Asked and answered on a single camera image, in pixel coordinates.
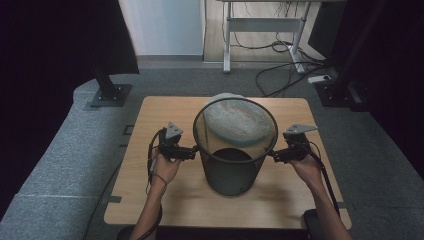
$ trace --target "black stand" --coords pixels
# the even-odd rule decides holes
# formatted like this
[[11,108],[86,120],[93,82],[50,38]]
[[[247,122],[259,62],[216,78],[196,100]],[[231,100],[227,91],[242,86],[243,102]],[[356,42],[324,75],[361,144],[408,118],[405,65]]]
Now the black stand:
[[100,66],[88,41],[83,40],[81,45],[86,53],[86,60],[91,68],[91,72],[100,86],[93,100],[88,104],[89,107],[91,109],[98,109],[99,107],[122,107],[131,89],[131,85],[113,84],[109,75]]
[[342,94],[334,84],[317,83],[315,88],[323,107],[345,107],[356,112],[367,111],[367,89],[359,82],[350,82]]

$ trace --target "mesh trash can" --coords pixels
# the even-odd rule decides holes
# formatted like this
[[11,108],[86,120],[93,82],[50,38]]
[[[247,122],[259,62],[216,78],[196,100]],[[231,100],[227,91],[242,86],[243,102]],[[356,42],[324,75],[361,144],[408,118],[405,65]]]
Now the mesh trash can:
[[278,138],[271,113],[245,98],[223,98],[197,114],[193,134],[206,180],[225,196],[245,193],[253,185]]

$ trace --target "cable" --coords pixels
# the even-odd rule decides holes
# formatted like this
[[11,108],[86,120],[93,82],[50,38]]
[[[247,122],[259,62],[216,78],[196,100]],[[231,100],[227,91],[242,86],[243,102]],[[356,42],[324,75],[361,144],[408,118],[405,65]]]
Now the cable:
[[275,17],[275,14],[277,14],[277,17],[280,17],[280,12],[281,12],[281,10],[283,9],[283,3],[282,2],[280,2],[280,5],[278,6],[278,8],[277,8],[277,10],[275,10],[275,12],[274,12],[274,14],[272,15],[272,17],[274,18]]
[[265,91],[259,85],[259,79],[258,79],[259,75],[261,75],[262,73],[264,73],[266,71],[270,71],[270,70],[273,70],[273,69],[276,69],[276,68],[285,67],[285,66],[289,66],[289,65],[293,65],[293,64],[294,63],[287,63],[287,64],[283,64],[283,65],[278,65],[276,67],[264,69],[264,70],[260,71],[259,73],[257,73],[256,76],[255,76],[255,83],[256,83],[256,86],[259,88],[259,90],[262,92],[262,94],[266,95]]
[[[293,66],[294,66],[295,64],[294,63],[292,63],[291,64],[291,66],[290,66],[290,68],[289,68],[289,72],[291,72],[291,69],[293,68]],[[289,75],[289,79],[288,79],[288,81],[287,81],[287,83],[283,86],[283,87],[285,87],[285,86],[287,86],[287,85],[289,85],[290,83],[291,83],[291,76],[293,75],[293,72],[291,72],[290,73],[290,75]],[[285,94],[285,92],[286,92],[286,89],[284,89],[281,93],[282,93],[282,95],[281,95],[281,97],[284,97],[284,94]],[[276,93],[274,93],[273,95],[272,95],[272,97],[277,97],[278,96],[278,94],[280,94],[280,92],[276,92]]]
[[284,17],[287,17],[287,15],[289,14],[290,6],[291,6],[291,2],[289,2],[289,5],[286,6],[287,7],[287,9],[286,9],[286,15]]
[[[246,7],[246,12],[249,14],[249,16],[252,17],[252,15],[250,14],[250,12],[247,9],[247,5],[245,5],[245,7]],[[221,23],[222,39],[224,40],[224,43],[227,43],[228,39],[225,39],[225,31],[224,31],[224,21],[225,21],[224,12],[225,12],[225,5],[224,5],[224,3],[222,3],[222,23]],[[234,7],[231,8],[231,13],[234,17]],[[272,48],[277,53],[285,53],[285,52],[288,52],[288,46],[287,45],[292,45],[292,43],[281,41],[277,38],[277,41],[275,41],[275,42],[273,42],[269,45],[260,46],[260,47],[247,47],[247,46],[244,46],[243,44],[241,44],[240,41],[238,40],[237,34],[235,32],[233,32],[233,33],[234,33],[234,37],[235,37],[235,40],[237,42],[237,45],[233,44],[233,45],[230,45],[230,47],[240,47],[240,48],[251,49],[251,50]],[[281,51],[281,50],[275,49],[276,46],[282,46],[282,45],[284,45],[286,47],[286,50]]]
[[324,69],[324,68],[327,68],[326,66],[324,66],[324,67],[317,67],[317,68],[315,68],[315,69],[313,69],[313,70],[310,70],[310,71],[308,71],[307,73],[305,73],[302,77],[300,77],[299,79],[297,79],[296,81],[294,81],[294,82],[292,82],[292,83],[290,83],[290,84],[288,84],[288,85],[285,85],[284,87],[282,87],[281,89],[279,89],[279,90],[277,90],[277,91],[274,91],[274,92],[272,92],[272,93],[269,93],[269,94],[266,94],[266,95],[264,95],[264,96],[262,96],[262,97],[270,97],[270,96],[272,96],[272,95],[274,95],[274,94],[276,94],[276,93],[280,93],[280,92],[282,92],[282,91],[284,91],[284,90],[286,90],[287,88],[289,88],[289,87],[291,87],[291,86],[293,86],[293,85],[295,85],[296,83],[298,83],[300,80],[302,80],[303,78],[305,78],[309,73],[311,73],[311,72],[313,72],[313,71],[316,71],[316,70],[319,70],[319,69]]
[[[285,67],[285,66],[290,66],[290,65],[294,65],[294,64],[313,64],[313,65],[317,65],[317,66],[319,66],[319,67],[317,67],[317,68],[315,68],[315,69],[312,69],[312,70],[309,70],[307,73],[305,73],[302,77],[300,77],[299,79],[297,79],[296,81],[294,81],[293,83],[291,83],[291,82],[289,82],[289,83],[287,83],[286,85],[284,85],[281,89],[279,89],[279,90],[277,90],[277,91],[274,91],[274,92],[272,92],[272,93],[269,93],[269,94],[267,94],[267,93],[265,93],[265,91],[262,89],[262,87],[260,86],[260,84],[259,84],[259,76],[262,74],[262,73],[264,73],[264,72],[267,72],[267,71],[270,71],[270,70],[273,70],[273,69],[277,69],[277,68],[280,68],[280,67]],[[290,86],[292,86],[292,85],[294,85],[294,84],[296,84],[297,82],[299,82],[300,80],[302,80],[305,76],[307,76],[308,74],[310,74],[310,73],[312,73],[312,72],[314,72],[314,71],[317,71],[317,70],[319,70],[319,69],[324,69],[324,68],[327,68],[327,66],[325,66],[325,65],[321,65],[321,64],[318,64],[318,63],[313,63],[313,62],[294,62],[294,63],[287,63],[287,64],[283,64],[283,65],[279,65],[279,66],[276,66],[276,67],[272,67],[272,68],[267,68],[267,69],[264,69],[264,70],[261,70],[259,73],[257,73],[256,74],[256,76],[255,76],[255,83],[256,83],[256,86],[259,88],[259,90],[261,91],[261,93],[263,94],[263,96],[262,97],[270,97],[270,96],[273,96],[273,95],[278,95],[279,93],[281,93],[282,91],[284,91],[284,90],[286,90],[287,88],[289,88]]]
[[252,15],[250,14],[249,10],[247,9],[247,2],[244,2],[244,6],[246,7],[247,14],[249,14],[249,16],[252,17]]
[[[288,85],[290,85],[290,83],[291,83],[291,77],[293,76],[293,73],[295,72],[295,71],[297,71],[297,69],[300,67],[300,65],[298,65],[297,67],[296,67],[296,69],[295,69],[295,71],[291,71],[291,69],[292,69],[292,67],[294,66],[295,64],[293,64],[293,65],[291,65],[290,66],[290,68],[289,68],[289,80],[287,81],[287,83],[286,83],[286,85],[284,86],[284,87],[286,87],[286,86],[288,86]],[[286,88],[284,88],[284,90],[281,92],[282,94],[281,94],[281,97],[284,97],[284,95],[286,94]]]
[[296,16],[297,16],[297,5],[299,5],[299,2],[296,2],[296,8],[295,8],[295,10],[294,10],[294,17],[296,18]]
[[327,170],[325,169],[324,163],[321,161],[321,158],[318,157],[313,151],[303,146],[303,144],[301,143],[295,143],[295,144],[301,147],[302,149],[304,149],[305,151],[307,151],[309,155],[311,155],[320,166],[322,175],[324,176],[325,185],[327,186],[328,194],[330,195],[331,201],[333,202],[334,209],[336,210],[337,214],[340,217],[339,204],[337,203],[337,199],[334,196],[333,187],[331,186],[331,183],[330,183],[330,178],[328,177]]
[[109,186],[110,182],[112,181],[112,179],[115,176],[115,174],[118,171],[118,169],[121,167],[122,161],[123,161],[123,159],[119,162],[118,166],[115,167],[115,170],[113,171],[112,175],[109,177],[106,185],[103,187],[102,194],[100,195],[99,199],[97,200],[96,207],[94,208],[93,212],[91,213],[90,220],[88,222],[87,228],[85,229],[85,233],[84,233],[84,238],[83,239],[87,239],[88,230],[90,229],[91,223],[92,223],[93,218],[94,218],[94,214],[96,213],[97,209],[100,206],[100,203],[103,200],[103,197],[104,197],[104,195],[106,193],[107,187]]
[[[152,152],[153,152],[153,144],[155,143],[156,138],[159,136],[159,133],[162,130],[159,130],[152,138],[152,141],[149,144],[149,150],[147,153],[147,174],[148,174],[148,181],[147,181],[147,186],[146,186],[146,194],[147,194],[147,189],[149,187],[149,184],[152,181],[152,165],[153,165],[153,157],[152,157]],[[158,218],[156,219],[155,223],[153,224],[153,226],[151,226],[149,228],[149,230],[147,230],[141,237],[137,238],[137,240],[144,240],[147,239],[147,237],[149,237],[154,231],[155,229],[159,226],[160,221],[162,220],[162,214],[163,214],[163,210],[162,210],[162,204],[160,205],[159,208],[159,214],[158,214]]]
[[318,146],[314,142],[309,142],[310,144],[315,146],[315,149],[318,151],[318,157],[321,159],[321,151],[319,150]]

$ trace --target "power strip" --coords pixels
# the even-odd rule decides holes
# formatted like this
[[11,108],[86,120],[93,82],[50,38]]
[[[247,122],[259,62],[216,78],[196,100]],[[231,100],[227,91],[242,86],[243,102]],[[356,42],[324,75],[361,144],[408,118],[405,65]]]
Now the power strip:
[[331,77],[328,75],[322,75],[322,76],[318,76],[318,77],[311,77],[308,78],[308,83],[310,84],[314,84],[314,83],[319,83],[319,82],[325,82],[331,80]]

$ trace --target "hand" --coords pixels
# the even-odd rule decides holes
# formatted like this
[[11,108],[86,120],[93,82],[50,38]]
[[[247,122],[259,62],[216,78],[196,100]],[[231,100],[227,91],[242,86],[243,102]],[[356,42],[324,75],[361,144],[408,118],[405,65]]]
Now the hand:
[[[162,154],[159,153],[159,150],[157,148],[153,149],[152,158],[156,161],[153,173],[162,177],[163,180],[166,181],[166,184],[172,182],[172,180],[177,175],[178,168],[182,160],[177,159],[174,162],[168,161]],[[157,178],[157,176],[153,176],[152,187],[158,184],[161,184],[162,186],[165,185],[165,183],[161,179]]]
[[324,186],[321,177],[321,168],[311,155],[308,154],[300,161],[292,160],[289,163],[309,188],[320,185]]

